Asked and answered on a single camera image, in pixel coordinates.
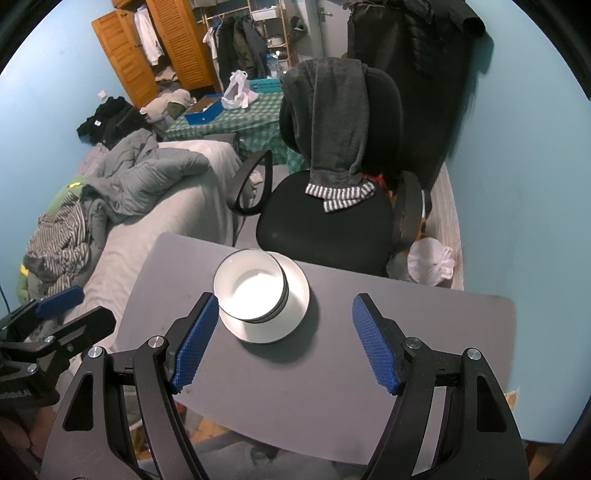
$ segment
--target white plate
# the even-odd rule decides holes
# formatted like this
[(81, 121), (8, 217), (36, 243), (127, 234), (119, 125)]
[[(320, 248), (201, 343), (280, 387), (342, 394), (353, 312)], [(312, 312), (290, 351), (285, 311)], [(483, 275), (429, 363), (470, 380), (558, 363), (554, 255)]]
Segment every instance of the white plate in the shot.
[(242, 322), (220, 309), (223, 324), (237, 338), (249, 343), (272, 343), (288, 336), (300, 324), (310, 303), (310, 285), (301, 268), (291, 258), (269, 252), (285, 271), (290, 293), (279, 314), (265, 323)]

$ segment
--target gray table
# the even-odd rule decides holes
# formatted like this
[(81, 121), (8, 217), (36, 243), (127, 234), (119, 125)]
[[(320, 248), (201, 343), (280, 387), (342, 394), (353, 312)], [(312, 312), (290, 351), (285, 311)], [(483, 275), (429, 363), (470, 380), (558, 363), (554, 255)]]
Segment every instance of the gray table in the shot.
[[(139, 274), (116, 347), (137, 348), (185, 316), (211, 291), (220, 262), (235, 249), (163, 233)], [(511, 365), (513, 304), (502, 297), (425, 287), (299, 262), (311, 290), (302, 324), (272, 345), (243, 343), (220, 321), (192, 385), (178, 400), (256, 440), (297, 453), (367, 463), (394, 397), (375, 381), (351, 320), (353, 298), (367, 292), (404, 333), (431, 348), (474, 346), (505, 388)], [(444, 395), (436, 392), (419, 462), (428, 466)]]

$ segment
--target white bowl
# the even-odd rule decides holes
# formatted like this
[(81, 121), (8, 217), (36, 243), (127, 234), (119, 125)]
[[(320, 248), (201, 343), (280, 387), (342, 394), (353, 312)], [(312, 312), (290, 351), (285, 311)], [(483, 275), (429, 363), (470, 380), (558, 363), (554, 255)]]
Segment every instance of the white bowl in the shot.
[(228, 315), (261, 323), (285, 306), (289, 285), (275, 258), (263, 250), (246, 249), (226, 257), (217, 268), (213, 294)]

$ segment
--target metal screw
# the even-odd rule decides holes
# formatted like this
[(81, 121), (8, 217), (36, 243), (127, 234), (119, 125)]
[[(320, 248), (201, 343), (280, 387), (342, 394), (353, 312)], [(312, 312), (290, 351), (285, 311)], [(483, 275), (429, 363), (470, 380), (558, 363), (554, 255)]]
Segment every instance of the metal screw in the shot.
[(423, 346), (422, 341), (419, 340), (417, 337), (408, 337), (406, 344), (407, 344), (407, 347), (413, 348), (413, 349), (421, 348)]
[(482, 357), (482, 354), (476, 350), (475, 348), (469, 348), (468, 349), (468, 356), (470, 358), (472, 358), (472, 360), (480, 360), (480, 358)]
[(90, 350), (88, 350), (88, 356), (90, 358), (96, 358), (103, 352), (103, 349), (100, 346), (94, 346)]
[(160, 335), (156, 335), (154, 337), (152, 337), (150, 340), (148, 340), (148, 345), (152, 348), (158, 348), (159, 346), (162, 346), (164, 344), (164, 337), (161, 337)]

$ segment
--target blue wall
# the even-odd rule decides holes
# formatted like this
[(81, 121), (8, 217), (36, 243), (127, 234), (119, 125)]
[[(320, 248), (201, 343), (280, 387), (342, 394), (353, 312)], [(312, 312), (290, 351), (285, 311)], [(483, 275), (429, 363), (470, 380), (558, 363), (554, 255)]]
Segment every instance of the blue wall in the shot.
[(447, 161), (465, 286), (515, 302), (519, 429), (562, 442), (591, 393), (591, 104), (511, 0), (469, 3), (492, 40)]
[(76, 128), (101, 90), (125, 95), (90, 24), (111, 10), (111, 0), (63, 0), (0, 74), (0, 282), (12, 308), (37, 218), (90, 148)]

